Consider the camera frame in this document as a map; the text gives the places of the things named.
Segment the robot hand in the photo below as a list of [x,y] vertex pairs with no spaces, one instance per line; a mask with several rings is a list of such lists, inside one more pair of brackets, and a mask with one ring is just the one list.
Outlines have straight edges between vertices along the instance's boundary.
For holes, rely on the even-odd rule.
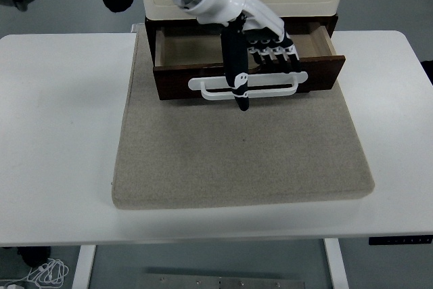
[[276,57],[283,72],[300,71],[283,20],[259,0],[173,0],[200,24],[220,24],[224,73],[242,111],[249,108],[248,55],[257,64]]

